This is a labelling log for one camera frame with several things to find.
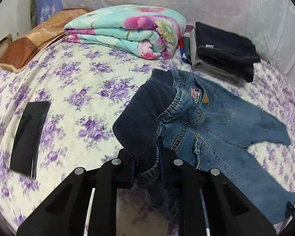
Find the smartphone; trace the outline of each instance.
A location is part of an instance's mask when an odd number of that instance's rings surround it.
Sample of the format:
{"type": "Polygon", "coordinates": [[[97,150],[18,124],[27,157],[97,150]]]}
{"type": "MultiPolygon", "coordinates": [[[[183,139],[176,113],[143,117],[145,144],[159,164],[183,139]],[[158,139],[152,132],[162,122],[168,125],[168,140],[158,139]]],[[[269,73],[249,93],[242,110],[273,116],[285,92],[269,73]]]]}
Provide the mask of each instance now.
{"type": "Polygon", "coordinates": [[[10,169],[36,179],[38,146],[50,103],[29,102],[22,114],[12,148],[10,169]]]}

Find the silver screw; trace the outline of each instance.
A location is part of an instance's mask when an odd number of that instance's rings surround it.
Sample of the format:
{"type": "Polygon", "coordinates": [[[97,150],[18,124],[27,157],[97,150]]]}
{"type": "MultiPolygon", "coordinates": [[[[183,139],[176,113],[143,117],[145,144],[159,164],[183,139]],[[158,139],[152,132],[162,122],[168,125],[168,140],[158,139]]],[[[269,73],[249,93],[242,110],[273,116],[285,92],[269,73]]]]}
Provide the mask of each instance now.
{"type": "Polygon", "coordinates": [[[213,176],[218,176],[220,174],[220,171],[218,169],[215,169],[215,168],[211,169],[210,172],[211,172],[211,174],[213,176]]]}
{"type": "Polygon", "coordinates": [[[174,164],[175,164],[176,166],[181,166],[181,165],[184,164],[184,162],[183,162],[181,159],[176,159],[176,160],[174,160],[174,164]]]}
{"type": "Polygon", "coordinates": [[[112,163],[113,165],[119,165],[119,164],[121,163],[121,160],[118,159],[118,158],[116,158],[116,159],[113,159],[113,160],[111,161],[111,163],[112,163]]]}
{"type": "Polygon", "coordinates": [[[81,175],[81,174],[84,173],[84,169],[83,169],[83,168],[76,168],[76,169],[74,170],[74,173],[75,173],[76,175],[81,175]]]}

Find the back pocket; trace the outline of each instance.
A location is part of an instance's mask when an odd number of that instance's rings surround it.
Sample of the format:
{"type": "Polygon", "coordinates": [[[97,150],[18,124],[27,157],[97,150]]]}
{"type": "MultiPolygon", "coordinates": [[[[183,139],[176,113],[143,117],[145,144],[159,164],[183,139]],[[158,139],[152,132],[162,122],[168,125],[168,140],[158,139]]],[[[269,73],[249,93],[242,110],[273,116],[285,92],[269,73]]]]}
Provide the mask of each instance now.
{"type": "Polygon", "coordinates": [[[229,180],[233,179],[233,171],[225,163],[215,149],[200,134],[195,135],[194,153],[197,156],[196,169],[209,171],[219,169],[229,180]]]}

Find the turquoise floral blanket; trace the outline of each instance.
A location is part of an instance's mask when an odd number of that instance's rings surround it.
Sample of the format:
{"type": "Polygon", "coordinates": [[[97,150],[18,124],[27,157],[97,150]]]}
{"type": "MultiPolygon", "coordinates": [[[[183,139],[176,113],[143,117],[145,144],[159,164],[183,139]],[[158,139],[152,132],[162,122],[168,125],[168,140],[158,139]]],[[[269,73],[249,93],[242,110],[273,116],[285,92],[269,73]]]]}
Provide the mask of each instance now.
{"type": "Polygon", "coordinates": [[[68,42],[100,44],[147,59],[169,59],[186,19],[161,7],[119,5],[82,15],[65,25],[68,42]]]}

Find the bed sheet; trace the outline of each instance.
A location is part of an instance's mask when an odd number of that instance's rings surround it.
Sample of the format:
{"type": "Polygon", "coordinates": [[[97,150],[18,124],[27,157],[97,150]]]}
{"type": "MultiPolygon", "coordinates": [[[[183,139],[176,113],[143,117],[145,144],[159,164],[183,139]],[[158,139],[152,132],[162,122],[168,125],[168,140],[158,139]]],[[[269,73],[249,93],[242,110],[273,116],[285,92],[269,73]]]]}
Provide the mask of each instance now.
{"type": "MultiPolygon", "coordinates": [[[[91,170],[116,157],[122,147],[112,124],[153,68],[190,71],[178,49],[172,59],[155,61],[100,45],[59,40],[40,55],[19,74],[0,68],[0,212],[14,230],[74,168],[91,170]],[[9,169],[15,132],[29,101],[51,102],[39,145],[36,180],[9,169]]],[[[197,74],[287,125],[290,146],[264,142],[249,147],[249,152],[286,190],[295,192],[295,92],[268,63],[255,64],[254,72],[255,80],[243,87],[197,74]]],[[[119,236],[177,232],[176,226],[148,205],[141,189],[118,190],[119,236]]]]}
{"type": "Polygon", "coordinates": [[[61,0],[37,0],[36,13],[38,24],[51,18],[52,15],[63,9],[61,0]]]}

